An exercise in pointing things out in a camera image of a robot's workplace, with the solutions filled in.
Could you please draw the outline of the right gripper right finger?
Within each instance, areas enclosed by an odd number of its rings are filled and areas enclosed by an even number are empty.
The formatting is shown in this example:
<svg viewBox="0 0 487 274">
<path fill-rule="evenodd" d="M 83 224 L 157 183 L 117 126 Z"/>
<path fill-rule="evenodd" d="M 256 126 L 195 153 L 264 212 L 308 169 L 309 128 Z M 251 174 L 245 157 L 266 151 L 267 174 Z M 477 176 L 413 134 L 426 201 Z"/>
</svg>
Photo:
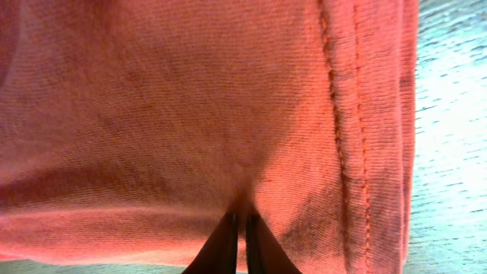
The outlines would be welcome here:
<svg viewBox="0 0 487 274">
<path fill-rule="evenodd" d="M 249 274 L 301 274 L 260 215 L 247 219 L 246 253 Z"/>
</svg>

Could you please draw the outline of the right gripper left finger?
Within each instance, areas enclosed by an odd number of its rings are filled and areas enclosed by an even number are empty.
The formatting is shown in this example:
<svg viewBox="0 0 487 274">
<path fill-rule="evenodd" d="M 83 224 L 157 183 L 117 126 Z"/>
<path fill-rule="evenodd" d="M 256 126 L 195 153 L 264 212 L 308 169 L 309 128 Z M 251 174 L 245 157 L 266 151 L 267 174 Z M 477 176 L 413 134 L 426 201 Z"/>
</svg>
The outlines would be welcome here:
<svg viewBox="0 0 487 274">
<path fill-rule="evenodd" d="M 226 214 L 182 274 L 235 274 L 237 247 L 237 217 Z"/>
</svg>

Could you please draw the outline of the red soccer t-shirt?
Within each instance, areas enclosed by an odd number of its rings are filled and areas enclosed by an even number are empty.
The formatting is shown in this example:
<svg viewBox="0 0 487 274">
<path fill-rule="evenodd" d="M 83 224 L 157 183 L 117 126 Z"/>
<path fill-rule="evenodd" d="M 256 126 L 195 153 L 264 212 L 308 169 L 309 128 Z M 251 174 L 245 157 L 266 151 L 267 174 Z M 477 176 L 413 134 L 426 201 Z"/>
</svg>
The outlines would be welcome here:
<svg viewBox="0 0 487 274">
<path fill-rule="evenodd" d="M 1 3 L 1 258 L 185 266 L 259 213 L 303 273 L 400 273 L 419 4 Z"/>
</svg>

